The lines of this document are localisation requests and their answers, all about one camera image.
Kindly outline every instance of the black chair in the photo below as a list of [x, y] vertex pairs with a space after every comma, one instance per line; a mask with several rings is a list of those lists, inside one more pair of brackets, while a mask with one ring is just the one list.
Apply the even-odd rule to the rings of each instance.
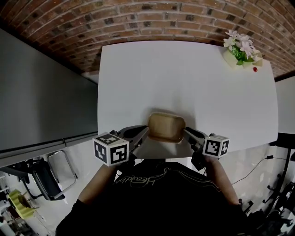
[[[53, 169], [50, 168], [50, 163], [48, 162], [51, 157], [53, 157], [54, 155], [58, 153], [62, 153], [65, 155], [65, 158], [72, 171], [72, 174], [74, 177], [74, 183], [75, 183], [77, 180], [77, 175], [75, 174], [72, 166], [70, 165], [69, 160], [64, 151], [58, 151], [54, 153], [53, 155], [50, 155], [47, 158], [47, 161], [45, 161], [44, 159], [40, 159], [40, 160], [30, 159], [30, 160], [9, 165], [6, 167], [1, 167], [0, 171], [17, 176], [24, 183], [24, 186], [27, 189], [32, 199], [37, 199], [38, 197], [44, 196], [44, 198], [49, 201], [61, 200], [65, 198], [63, 193], [67, 191], [74, 183], [71, 184], [69, 187], [65, 188], [63, 191], [60, 190], [58, 186], [58, 179], [56, 178], [56, 175], [54, 174]], [[40, 195], [34, 196], [30, 192], [27, 186], [27, 184], [30, 183], [28, 174], [31, 174], [33, 176], [36, 182], [36, 185], [41, 191]]]

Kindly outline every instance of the green leaves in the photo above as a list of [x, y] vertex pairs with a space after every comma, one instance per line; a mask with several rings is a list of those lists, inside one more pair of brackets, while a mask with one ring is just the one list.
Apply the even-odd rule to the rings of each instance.
[[248, 59], [246, 59], [245, 61], [247, 62], [254, 62], [254, 59], [252, 57], [249, 57]]
[[244, 63], [244, 61], [241, 59], [241, 60], [239, 60], [236, 64], [237, 65], [242, 65]]
[[239, 47], [236, 45], [232, 46], [232, 51], [230, 50], [231, 54], [235, 56], [235, 58], [238, 60], [237, 65], [242, 65], [245, 62], [254, 62], [253, 58], [249, 57], [247, 59], [246, 53], [241, 51]]

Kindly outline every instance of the flower pot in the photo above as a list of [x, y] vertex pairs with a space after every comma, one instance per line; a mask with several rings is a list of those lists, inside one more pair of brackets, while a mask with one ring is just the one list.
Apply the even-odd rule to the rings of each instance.
[[262, 54], [259, 50], [254, 50], [254, 53], [258, 56], [258, 61], [257, 62], [253, 62], [253, 65], [255, 66], [263, 66], [263, 60], [262, 60]]
[[243, 67], [244, 67], [244, 68], [247, 68], [247, 67], [249, 67], [249, 66], [252, 66], [252, 62], [244, 61], [244, 63], [243, 63]]
[[240, 65], [237, 65], [236, 63], [238, 62], [238, 60], [235, 58], [235, 56], [233, 54], [231, 54], [231, 52], [229, 51], [229, 49], [227, 49], [224, 53], [223, 53], [223, 58], [225, 59], [225, 61], [227, 62], [227, 64], [230, 65], [231, 68], [240, 68]]

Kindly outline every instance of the white table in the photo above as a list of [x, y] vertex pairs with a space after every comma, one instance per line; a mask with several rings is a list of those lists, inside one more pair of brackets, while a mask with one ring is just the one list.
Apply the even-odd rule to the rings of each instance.
[[[187, 126], [231, 138], [229, 152], [277, 139], [277, 94], [271, 65], [234, 70], [225, 49], [182, 41], [104, 46], [98, 89], [98, 132], [146, 124], [151, 112], [184, 117]], [[139, 157], [190, 156], [181, 145], [147, 140]]]

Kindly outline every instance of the wooden tray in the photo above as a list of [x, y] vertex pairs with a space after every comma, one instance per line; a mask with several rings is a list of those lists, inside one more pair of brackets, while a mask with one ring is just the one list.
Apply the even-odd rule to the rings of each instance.
[[150, 139], [180, 143], [183, 139], [183, 129], [186, 127], [186, 122], [180, 116], [154, 112], [150, 115], [147, 125]]

